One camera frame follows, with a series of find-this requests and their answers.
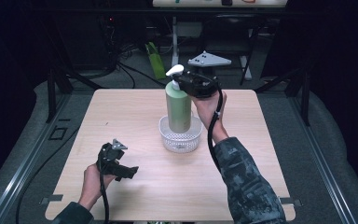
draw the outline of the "sleeve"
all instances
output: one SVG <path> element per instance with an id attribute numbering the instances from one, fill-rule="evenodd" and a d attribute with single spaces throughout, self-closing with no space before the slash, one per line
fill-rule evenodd
<path id="1" fill-rule="evenodd" d="M 235 223 L 286 223 L 281 202 L 236 137 L 214 147 Z"/>
<path id="2" fill-rule="evenodd" d="M 90 224 L 94 217 L 78 203 L 69 203 L 53 220 L 52 224 Z"/>

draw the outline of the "green bottle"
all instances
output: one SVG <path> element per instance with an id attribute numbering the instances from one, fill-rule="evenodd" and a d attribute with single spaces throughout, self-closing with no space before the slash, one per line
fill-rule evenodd
<path id="1" fill-rule="evenodd" d="M 172 74 L 182 74 L 184 67 L 180 64 L 174 66 L 167 72 L 167 76 Z M 191 99 L 187 93 L 181 91 L 179 84 L 173 80 L 165 87 L 168 123 L 174 133 L 185 133 L 191 126 Z"/>

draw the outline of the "soap dispenser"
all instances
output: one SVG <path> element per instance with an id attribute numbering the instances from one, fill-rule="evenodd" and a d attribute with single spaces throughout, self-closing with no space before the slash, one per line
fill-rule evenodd
<path id="1" fill-rule="evenodd" d="M 181 76 L 184 67 L 175 65 L 167 73 L 167 77 Z M 180 90 L 179 84 L 172 79 L 165 87 L 168 122 L 174 133 L 185 133 L 191 126 L 191 99 L 184 91 Z"/>

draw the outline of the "plastic basket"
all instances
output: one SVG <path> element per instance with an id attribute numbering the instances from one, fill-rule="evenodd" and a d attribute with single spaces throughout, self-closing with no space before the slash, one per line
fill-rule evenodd
<path id="1" fill-rule="evenodd" d="M 199 118 L 191 117 L 190 129 L 185 133 L 174 133 L 168 124 L 168 116 L 159 120 L 159 132 L 165 148 L 176 153 L 187 153 L 194 151 L 200 144 L 202 122 Z"/>

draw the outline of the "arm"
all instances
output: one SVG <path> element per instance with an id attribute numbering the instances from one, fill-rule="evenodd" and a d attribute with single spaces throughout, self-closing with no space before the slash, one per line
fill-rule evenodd
<path id="1" fill-rule="evenodd" d="M 208 99 L 192 100 L 200 119 L 208 129 L 217 106 L 218 92 Z M 223 125 L 223 111 L 213 127 L 214 152 L 227 186 L 228 207 L 235 223 L 285 223 L 281 203 L 269 182 L 259 173 L 246 148 L 235 137 L 229 137 Z"/>
<path id="2" fill-rule="evenodd" d="M 103 182 L 107 188 L 116 177 L 104 175 Z M 101 197 L 100 172 L 92 164 L 84 171 L 83 188 L 78 203 L 71 202 L 53 220 L 52 224 L 89 224 L 94 219 L 90 209 Z"/>

